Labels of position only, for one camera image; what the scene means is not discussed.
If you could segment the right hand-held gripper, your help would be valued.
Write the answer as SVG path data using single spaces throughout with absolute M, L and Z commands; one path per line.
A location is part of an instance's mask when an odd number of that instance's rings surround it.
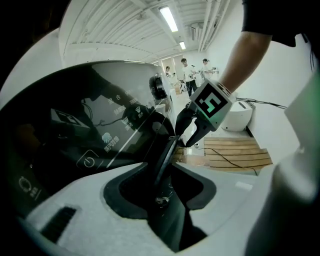
M 236 101 L 236 97 L 221 83 L 205 79 L 201 86 L 189 97 L 190 104 L 176 118 L 175 135 L 181 137 L 196 117 L 196 131 L 186 142 L 190 148 L 211 130 L 216 131 Z

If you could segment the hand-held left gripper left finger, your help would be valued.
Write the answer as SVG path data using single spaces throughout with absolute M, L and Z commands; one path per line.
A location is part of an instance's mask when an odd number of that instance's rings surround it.
M 118 216 L 103 197 L 110 180 L 140 167 L 136 163 L 75 180 L 18 221 L 49 256 L 173 256 L 146 220 Z M 53 243 L 41 230 L 63 207 L 76 212 Z

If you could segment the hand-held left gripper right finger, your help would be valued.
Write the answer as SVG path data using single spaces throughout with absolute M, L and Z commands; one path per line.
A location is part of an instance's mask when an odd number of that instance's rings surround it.
M 245 256 L 250 232 L 271 190 L 273 166 L 264 167 L 258 176 L 177 163 L 215 183 L 216 195 L 202 209 L 190 213 L 206 238 L 177 253 L 178 256 Z

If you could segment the person's right forearm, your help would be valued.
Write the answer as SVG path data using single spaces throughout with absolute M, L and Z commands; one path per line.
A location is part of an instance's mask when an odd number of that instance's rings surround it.
M 248 31 L 241 32 L 219 82 L 231 93 L 234 92 L 257 69 L 271 41 L 271 35 Z

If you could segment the black washing machine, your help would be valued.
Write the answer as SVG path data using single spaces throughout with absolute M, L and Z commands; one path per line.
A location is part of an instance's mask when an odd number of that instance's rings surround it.
M 23 89 L 0 110 L 0 211 L 25 218 L 80 178 L 153 166 L 174 132 L 168 81 L 156 64 L 71 66 Z

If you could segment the white toilet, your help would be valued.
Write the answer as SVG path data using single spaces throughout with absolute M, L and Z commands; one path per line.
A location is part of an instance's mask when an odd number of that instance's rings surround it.
M 221 123 L 222 129 L 231 132 L 244 131 L 251 120 L 253 110 L 247 102 L 236 101 Z

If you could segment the wooden slatted platform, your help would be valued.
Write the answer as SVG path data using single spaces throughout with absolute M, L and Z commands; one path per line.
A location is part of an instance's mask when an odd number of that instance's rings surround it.
M 258 175 L 273 163 L 266 148 L 253 137 L 206 137 L 203 153 L 208 167 L 215 171 Z

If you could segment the long ceiling lamp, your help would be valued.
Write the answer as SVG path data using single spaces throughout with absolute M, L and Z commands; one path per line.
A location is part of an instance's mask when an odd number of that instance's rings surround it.
M 166 21 L 166 23 L 168 24 L 170 30 L 174 33 L 174 32 L 178 32 L 178 27 L 177 24 L 175 22 L 175 19 L 173 17 L 173 14 L 170 10 L 170 8 L 167 7 L 162 7 L 159 9 L 161 15 L 163 16 L 164 20 Z

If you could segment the person's black shirt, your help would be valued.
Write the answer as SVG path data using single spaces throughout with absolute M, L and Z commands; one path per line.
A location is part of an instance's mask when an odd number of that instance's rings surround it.
M 317 45 L 316 0 L 242 0 L 243 32 L 272 36 L 274 42 L 296 46 L 302 34 L 312 46 Z

